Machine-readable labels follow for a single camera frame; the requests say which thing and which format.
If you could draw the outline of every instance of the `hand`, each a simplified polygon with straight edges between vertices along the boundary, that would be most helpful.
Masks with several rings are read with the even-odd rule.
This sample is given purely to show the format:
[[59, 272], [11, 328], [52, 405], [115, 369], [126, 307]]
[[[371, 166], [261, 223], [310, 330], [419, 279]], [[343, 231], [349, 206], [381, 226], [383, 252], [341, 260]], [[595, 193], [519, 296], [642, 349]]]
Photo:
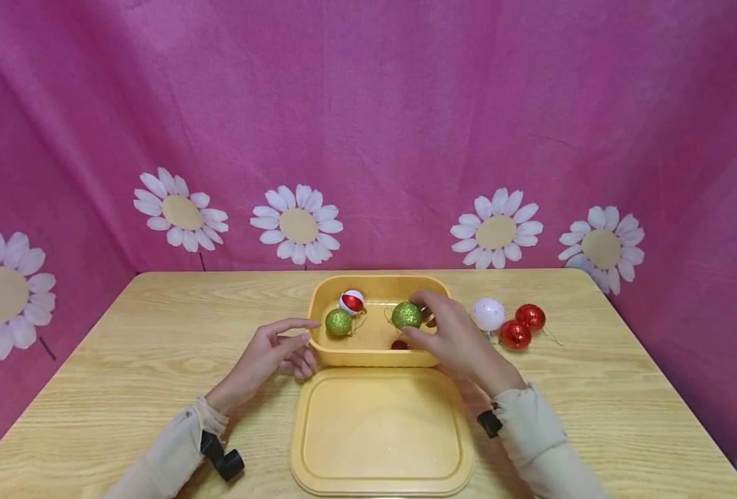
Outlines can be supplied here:
[[258, 393], [260, 385], [278, 368], [296, 379], [314, 375], [316, 358], [308, 347], [309, 333], [297, 336], [280, 336], [297, 328], [321, 326], [308, 319], [284, 319], [258, 327], [230, 374], [217, 384], [205, 399], [220, 414], [229, 416], [239, 405]]
[[489, 397], [512, 388], [526, 388], [515, 366], [495, 351], [457, 301], [428, 289], [416, 291], [410, 301], [423, 308], [425, 321], [435, 316], [427, 325], [437, 326], [437, 330], [428, 335], [416, 327], [404, 327], [402, 332], [440, 359], [444, 367], [468, 377]]

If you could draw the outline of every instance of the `table surface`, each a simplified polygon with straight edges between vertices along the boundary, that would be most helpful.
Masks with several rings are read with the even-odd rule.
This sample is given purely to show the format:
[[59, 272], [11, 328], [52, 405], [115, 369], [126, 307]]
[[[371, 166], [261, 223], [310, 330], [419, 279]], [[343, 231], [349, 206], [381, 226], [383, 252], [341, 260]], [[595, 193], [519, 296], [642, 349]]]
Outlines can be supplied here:
[[[560, 415], [615, 498], [737, 498], [737, 473], [590, 278], [572, 269], [426, 271], [469, 306], [535, 303], [547, 329], [506, 353]], [[257, 326], [305, 316], [335, 272], [147, 273], [133, 279], [0, 442], [0, 498], [99, 498], [196, 394], [232, 367]], [[457, 385], [470, 417], [488, 401]], [[203, 464], [181, 498], [307, 498], [289, 469], [299, 386], [277, 376], [234, 417], [246, 475]], [[530, 498], [498, 439], [472, 424], [460, 498]]]

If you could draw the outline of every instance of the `container lid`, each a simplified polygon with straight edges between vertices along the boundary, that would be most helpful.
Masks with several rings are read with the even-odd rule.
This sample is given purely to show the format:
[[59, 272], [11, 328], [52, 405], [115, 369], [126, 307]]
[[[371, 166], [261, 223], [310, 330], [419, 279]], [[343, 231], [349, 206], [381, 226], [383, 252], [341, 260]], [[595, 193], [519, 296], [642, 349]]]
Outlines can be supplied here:
[[463, 400], [426, 368], [333, 368], [301, 390], [291, 472], [320, 496], [448, 496], [474, 447]]

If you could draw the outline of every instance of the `left hand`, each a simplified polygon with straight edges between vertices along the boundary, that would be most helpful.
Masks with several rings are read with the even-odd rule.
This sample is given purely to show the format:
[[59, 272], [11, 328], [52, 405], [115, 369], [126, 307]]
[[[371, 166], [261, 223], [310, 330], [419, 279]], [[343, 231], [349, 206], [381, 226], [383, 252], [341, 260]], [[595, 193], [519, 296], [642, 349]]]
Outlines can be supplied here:
[[258, 393], [260, 385], [283, 368], [296, 379], [314, 375], [316, 358], [308, 347], [310, 334], [280, 336], [286, 331], [321, 326], [309, 319], [284, 319], [258, 327], [230, 374], [205, 399], [218, 413], [229, 416], [239, 405]]

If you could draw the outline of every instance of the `beige sleeve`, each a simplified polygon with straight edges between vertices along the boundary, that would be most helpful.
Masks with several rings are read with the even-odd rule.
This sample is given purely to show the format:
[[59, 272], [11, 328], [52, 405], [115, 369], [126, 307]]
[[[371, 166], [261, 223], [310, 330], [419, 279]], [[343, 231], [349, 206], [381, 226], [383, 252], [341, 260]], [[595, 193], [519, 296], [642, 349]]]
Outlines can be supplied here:
[[152, 447], [105, 494], [105, 499], [171, 499], [202, 462], [202, 431], [221, 438], [227, 418], [197, 397], [177, 415]]
[[496, 417], [503, 424], [501, 441], [538, 499], [609, 498], [535, 387], [510, 389], [493, 401]]

